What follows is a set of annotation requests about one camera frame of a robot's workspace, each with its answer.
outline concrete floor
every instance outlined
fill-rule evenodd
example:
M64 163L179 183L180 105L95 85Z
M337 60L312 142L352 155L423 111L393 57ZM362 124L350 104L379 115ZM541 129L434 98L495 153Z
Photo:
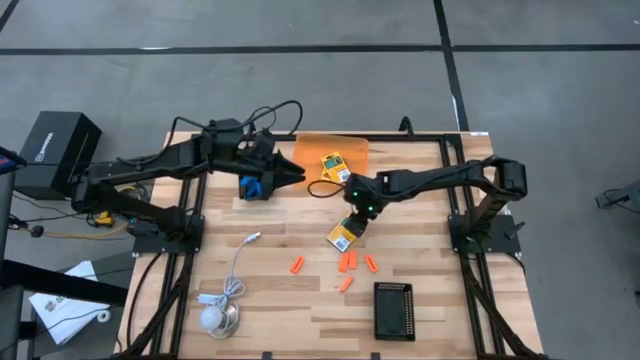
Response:
M0 33L0 48L437 44L432 5L21 0ZM634 0L450 0L445 10L453 44L640 43ZM471 130L489 131L497 154L528 167L529 196L510 207L527 222L521 242L546 352L564 359L635 358L638 221L621 209L598 210L594 196L640 175L640 53L465 53L455 59ZM392 130L404 115L419 130L457 129L441 53L2 56L0 73L0 143L14 149L40 110L85 112L105 131L97 157L108 159L154 152L176 115L244 118L290 98L305 106L303 130ZM289 128L293 117L283 110L276 128ZM43 214L20 202L13 212ZM73 219L49 225L86 227ZM58 269L130 248L130 240L12 234L6 256ZM91 354L106 356L113 336L97 337Z

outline wooden table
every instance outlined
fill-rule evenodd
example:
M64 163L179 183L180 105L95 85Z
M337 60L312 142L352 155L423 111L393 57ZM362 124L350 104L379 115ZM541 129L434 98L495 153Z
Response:
M189 136L176 133L177 141ZM463 133L462 139L467 160L493 153L486 135ZM293 158L294 142L281 142L278 147L287 158ZM450 154L455 164L454 152ZM369 176L388 169L421 171L440 166L436 143L370 143ZM158 179L152 202L176 204L180 186L173 179ZM277 190L267 202L245 202L238 198L237 187L235 175L216 172L207 180L206 232L193 268L180 358L260 358L263 351L273 352L276 359L370 358L372 352L380 352L383 359L475 358L459 260L451 250L446 224L450 213L446 191L422 193L391 204L370 223L353 246L361 255L372 254L380 270L372 274L361 261L358 269L348 274L354 275L355 281L346 293L340 293L338 288L347 275L338 272L340 254L325 236L350 211L342 197L316 199L304 188L290 186ZM195 186L191 189L194 195ZM481 200L476 190L474 199ZM196 297L222 291L236 248L257 231L262 238L243 248L236 265L236 275L247 286L239 299L240 326L231 338L215 340L200 328L203 306ZM289 267L299 255L306 261L293 276ZM522 269L506 255L487 257L499 310L529 347L542 352ZM123 344L133 290L151 258L144 255L136 261L120 326ZM143 284L133 319L134 334L156 310L166 258L163 255L158 260ZM415 342L374 339L374 281L413 284ZM481 313L487 351L492 351L487 341L488 321L484 311ZM173 314L167 319L162 352L168 351Z

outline black power supply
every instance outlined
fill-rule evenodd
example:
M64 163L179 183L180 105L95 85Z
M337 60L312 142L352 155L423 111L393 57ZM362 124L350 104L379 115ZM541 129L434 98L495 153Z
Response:
M14 189L36 200L71 197L71 177L91 162L102 131L81 112L41 111L22 147Z

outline orange peg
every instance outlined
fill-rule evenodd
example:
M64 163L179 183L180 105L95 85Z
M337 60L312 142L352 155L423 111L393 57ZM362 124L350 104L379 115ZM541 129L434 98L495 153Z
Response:
M344 283L342 283L342 286L340 287L340 292L345 292L347 291L347 289L349 288L349 286L351 286L351 283L353 282L353 276L349 276L347 278L347 280L344 281Z
M371 272L378 272L378 264L376 264L376 261L373 260L373 256L365 255L364 262L367 264Z
M358 267L358 253L355 250L349 251L349 269L355 270Z
M349 253L342 253L342 255L340 255L340 267L338 268L338 271L347 272L347 267L349 267L350 258L351 256L349 255Z
M293 262L293 265L291 265L291 269L289 269L289 271L291 271L292 274L297 274L300 271L300 268L302 268L302 264L304 264L304 256L298 256L296 261Z

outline black tray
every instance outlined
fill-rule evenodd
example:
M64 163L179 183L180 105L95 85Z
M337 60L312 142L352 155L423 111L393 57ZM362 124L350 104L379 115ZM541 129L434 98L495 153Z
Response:
M411 284L373 283L376 340L416 341Z

